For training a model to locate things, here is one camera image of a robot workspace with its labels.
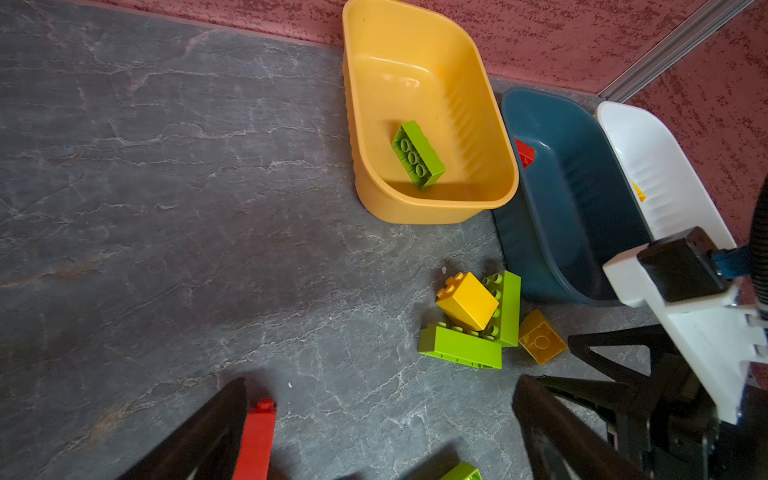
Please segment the green long lego brick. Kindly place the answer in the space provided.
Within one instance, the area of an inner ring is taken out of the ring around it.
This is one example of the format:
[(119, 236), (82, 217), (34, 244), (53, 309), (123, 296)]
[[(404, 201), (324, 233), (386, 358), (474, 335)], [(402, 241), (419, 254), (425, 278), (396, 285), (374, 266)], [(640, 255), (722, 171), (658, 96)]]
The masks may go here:
[(502, 368), (500, 344), (445, 323), (430, 324), (421, 329), (418, 352), (476, 369)]

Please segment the small red lego brick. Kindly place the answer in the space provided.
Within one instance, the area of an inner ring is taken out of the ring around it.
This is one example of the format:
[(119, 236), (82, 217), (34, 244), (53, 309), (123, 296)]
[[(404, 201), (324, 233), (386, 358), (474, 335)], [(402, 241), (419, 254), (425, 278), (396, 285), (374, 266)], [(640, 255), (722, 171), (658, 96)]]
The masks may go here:
[(523, 168), (533, 164), (536, 158), (536, 150), (525, 142), (515, 138), (515, 145)]

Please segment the yellow lego brick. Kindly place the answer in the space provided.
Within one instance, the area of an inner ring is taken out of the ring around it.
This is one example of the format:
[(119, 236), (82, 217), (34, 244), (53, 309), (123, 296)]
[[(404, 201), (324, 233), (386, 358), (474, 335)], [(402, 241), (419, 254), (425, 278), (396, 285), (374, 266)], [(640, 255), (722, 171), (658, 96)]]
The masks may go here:
[(644, 194), (644, 192), (639, 188), (639, 186), (634, 181), (632, 181), (631, 184), (639, 202), (644, 203), (646, 201), (646, 195)]

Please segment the yellow lego cube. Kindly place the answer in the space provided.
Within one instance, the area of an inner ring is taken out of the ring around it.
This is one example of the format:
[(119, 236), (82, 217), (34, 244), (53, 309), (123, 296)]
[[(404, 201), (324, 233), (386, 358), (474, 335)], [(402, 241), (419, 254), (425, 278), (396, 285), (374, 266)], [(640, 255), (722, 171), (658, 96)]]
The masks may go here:
[(499, 301), (471, 272), (459, 272), (449, 277), (437, 292), (436, 305), (455, 325), (467, 331), (482, 331)]

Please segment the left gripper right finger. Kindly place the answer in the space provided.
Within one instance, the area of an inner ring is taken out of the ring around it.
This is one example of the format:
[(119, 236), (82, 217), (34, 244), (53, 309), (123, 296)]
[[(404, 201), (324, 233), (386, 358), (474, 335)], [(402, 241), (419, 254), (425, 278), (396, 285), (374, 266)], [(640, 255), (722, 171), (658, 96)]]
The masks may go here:
[(516, 385), (517, 418), (535, 479), (644, 479), (635, 465), (529, 375)]

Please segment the red long lego brick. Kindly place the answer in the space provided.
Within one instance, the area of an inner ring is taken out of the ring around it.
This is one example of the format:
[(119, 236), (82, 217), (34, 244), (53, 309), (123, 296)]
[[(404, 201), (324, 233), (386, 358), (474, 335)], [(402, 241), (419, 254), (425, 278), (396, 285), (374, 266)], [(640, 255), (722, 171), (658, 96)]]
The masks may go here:
[(245, 419), (233, 480), (265, 480), (272, 452), (277, 404), (272, 399), (251, 406)]

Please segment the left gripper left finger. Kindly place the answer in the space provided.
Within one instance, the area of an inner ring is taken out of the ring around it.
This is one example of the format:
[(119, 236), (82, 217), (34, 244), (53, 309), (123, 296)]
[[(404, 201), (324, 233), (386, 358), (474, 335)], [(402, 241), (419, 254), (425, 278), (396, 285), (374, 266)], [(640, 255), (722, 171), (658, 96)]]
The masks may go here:
[(231, 479), (248, 413), (245, 379), (230, 381), (122, 479)]

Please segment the yellow lego brick underside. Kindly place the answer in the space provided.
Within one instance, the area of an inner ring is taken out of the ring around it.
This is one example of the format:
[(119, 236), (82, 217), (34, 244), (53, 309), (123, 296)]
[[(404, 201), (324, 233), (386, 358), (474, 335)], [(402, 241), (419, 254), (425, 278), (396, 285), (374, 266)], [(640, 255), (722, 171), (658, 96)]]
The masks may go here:
[(568, 350), (567, 343), (539, 309), (530, 312), (523, 319), (519, 330), (519, 344), (538, 365), (544, 365)]

